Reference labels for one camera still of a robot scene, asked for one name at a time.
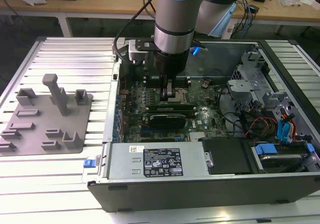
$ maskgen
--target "blue light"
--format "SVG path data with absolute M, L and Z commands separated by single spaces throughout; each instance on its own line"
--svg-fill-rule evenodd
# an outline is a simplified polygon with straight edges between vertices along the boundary
M 200 50 L 199 47 L 195 47 L 192 55 L 195 56 L 199 52 L 199 50 Z

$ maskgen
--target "blue latch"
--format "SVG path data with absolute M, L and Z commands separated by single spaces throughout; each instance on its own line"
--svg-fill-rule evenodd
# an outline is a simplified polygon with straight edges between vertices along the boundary
M 313 145 L 311 143 L 308 143 L 306 146 L 307 146 L 308 151 L 311 154 L 315 152 L 315 149 L 314 149 L 314 147 L 313 147 Z
M 268 154 L 277 154 L 278 151 L 274 144 L 259 144 L 255 147 L 255 150 L 258 155 L 268 155 Z
M 195 47 L 194 50 L 193 50 L 192 55 L 193 55 L 193 56 L 197 55 L 197 53 L 199 52 L 199 50 L 200 50 L 200 47 Z
M 279 121 L 279 125 L 278 125 L 278 139 L 283 141 L 285 144 L 290 144 L 290 142 L 288 141 L 288 135 L 289 135 L 289 131 L 290 131 L 290 124 L 289 122 L 284 122 L 282 119 Z
M 96 167 L 96 160 L 84 160 L 84 164 L 83 164 L 83 167 L 84 168 L 95 168 Z

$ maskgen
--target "wooden table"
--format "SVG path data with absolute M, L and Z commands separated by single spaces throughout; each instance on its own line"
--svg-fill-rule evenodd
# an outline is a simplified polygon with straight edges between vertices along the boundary
M 311 6 L 282 7 L 278 0 L 266 0 L 265 3 L 247 1 L 260 8 L 255 17 L 255 24 L 320 26 L 320 11 Z M 72 36 L 68 18 L 130 19 L 143 4 L 143 0 L 47 0 L 46 5 L 32 7 L 22 0 L 7 2 L 21 16 L 58 18 L 65 37 Z M 3 0 L 0 0 L 0 15 L 14 15 Z M 237 8 L 230 27 L 242 17 L 243 10 Z M 137 19 L 151 18 L 143 13 Z

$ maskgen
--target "open computer chassis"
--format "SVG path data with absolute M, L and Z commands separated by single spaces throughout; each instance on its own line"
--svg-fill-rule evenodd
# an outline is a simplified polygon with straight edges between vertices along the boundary
M 115 61 L 104 145 L 88 162 L 104 210 L 288 203 L 320 189 L 320 115 L 279 60 L 293 58 L 276 51 L 287 44 L 203 44 L 166 103 L 152 56 Z

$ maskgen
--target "power cable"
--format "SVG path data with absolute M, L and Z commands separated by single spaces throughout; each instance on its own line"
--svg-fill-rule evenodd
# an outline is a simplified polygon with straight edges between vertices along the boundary
M 156 17 L 155 17 L 153 14 L 151 14 L 147 8 L 145 9 L 145 12 L 146 12 L 152 19 L 154 19 L 154 20 L 156 19 Z
M 146 2 L 145 5 L 142 6 L 142 8 L 127 22 L 127 24 L 118 32 L 118 34 L 116 35 L 115 39 L 113 40 L 113 49 L 116 53 L 116 55 L 122 60 L 122 62 L 125 62 L 124 57 L 121 55 L 121 53 L 119 52 L 119 49 L 117 47 L 117 41 L 120 37 L 120 35 L 122 34 L 122 32 L 139 16 L 139 14 L 141 14 L 143 12 L 143 10 L 146 9 L 146 7 L 151 3 L 152 0 L 148 0 Z

